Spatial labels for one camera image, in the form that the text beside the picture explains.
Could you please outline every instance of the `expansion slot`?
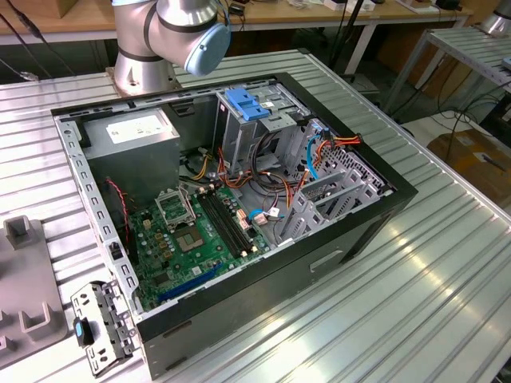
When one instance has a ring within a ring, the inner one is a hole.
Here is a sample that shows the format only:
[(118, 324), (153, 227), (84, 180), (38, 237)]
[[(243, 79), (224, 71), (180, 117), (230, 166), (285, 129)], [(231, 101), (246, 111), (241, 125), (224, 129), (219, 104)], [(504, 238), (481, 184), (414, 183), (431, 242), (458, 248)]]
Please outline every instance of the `expansion slot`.
[(232, 256), (234, 258), (246, 256), (251, 251), (252, 245), (241, 228), (236, 225), (224, 204), (212, 193), (199, 195), (197, 199)]
[(206, 283), (210, 279), (215, 278), (216, 271), (219, 270), (222, 267), (222, 263), (219, 263), (218, 265), (214, 266), (211, 270), (205, 272), (204, 274), (198, 276), (197, 278), (191, 279), (182, 285), (179, 285), (178, 287), (174, 287), (173, 289), (169, 291), (165, 291), (163, 294), (158, 295), (158, 302), (162, 303), (163, 301), (166, 301), (167, 299), (175, 298), (183, 293), (185, 293), (188, 290), (193, 289), (194, 287), (197, 287), (199, 285), (202, 285), (203, 283)]

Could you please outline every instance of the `ram slot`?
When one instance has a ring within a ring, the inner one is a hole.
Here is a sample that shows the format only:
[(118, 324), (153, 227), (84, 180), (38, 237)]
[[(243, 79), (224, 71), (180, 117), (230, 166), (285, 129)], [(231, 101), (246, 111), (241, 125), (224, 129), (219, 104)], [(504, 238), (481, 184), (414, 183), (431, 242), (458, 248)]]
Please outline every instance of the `ram slot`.
[(215, 195), (207, 194), (199, 196), (198, 200), (232, 256), (239, 258), (244, 251), (248, 253), (251, 244), (218, 198)]

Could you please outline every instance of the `cardboard box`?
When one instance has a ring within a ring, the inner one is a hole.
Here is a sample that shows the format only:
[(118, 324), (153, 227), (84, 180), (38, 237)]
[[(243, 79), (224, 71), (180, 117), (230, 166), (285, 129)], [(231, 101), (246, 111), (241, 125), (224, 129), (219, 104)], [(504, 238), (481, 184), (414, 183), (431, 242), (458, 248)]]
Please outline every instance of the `cardboard box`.
[(77, 0), (11, 0), (16, 8), (27, 15), (62, 18)]
[[(449, 139), (442, 134), (427, 148), (444, 160)], [(447, 164), (499, 207), (511, 203), (511, 157), (478, 130), (455, 133)]]

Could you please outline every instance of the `motherboard chip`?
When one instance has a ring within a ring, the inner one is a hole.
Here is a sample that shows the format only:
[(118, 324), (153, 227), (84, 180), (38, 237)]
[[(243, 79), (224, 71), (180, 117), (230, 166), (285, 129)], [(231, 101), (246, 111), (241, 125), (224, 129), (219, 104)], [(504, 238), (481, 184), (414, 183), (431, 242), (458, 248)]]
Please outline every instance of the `motherboard chip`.
[(184, 253), (204, 245), (204, 240), (199, 233), (199, 229), (195, 226), (176, 231), (175, 237), (179, 247)]
[(161, 285), (162, 283), (165, 283), (167, 281), (168, 281), (167, 273), (162, 273), (162, 274), (159, 274), (156, 277), (154, 277), (154, 282), (156, 283), (157, 286)]

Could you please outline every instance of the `blue drive bay latch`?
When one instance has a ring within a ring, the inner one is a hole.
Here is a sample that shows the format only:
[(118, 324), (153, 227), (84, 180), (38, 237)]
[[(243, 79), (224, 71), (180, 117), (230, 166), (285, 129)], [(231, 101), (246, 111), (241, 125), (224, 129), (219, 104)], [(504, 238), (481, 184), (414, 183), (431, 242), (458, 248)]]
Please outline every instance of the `blue drive bay latch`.
[(246, 121), (257, 120), (270, 115), (270, 111), (259, 105), (256, 98), (245, 89), (228, 89), (225, 91), (225, 96)]

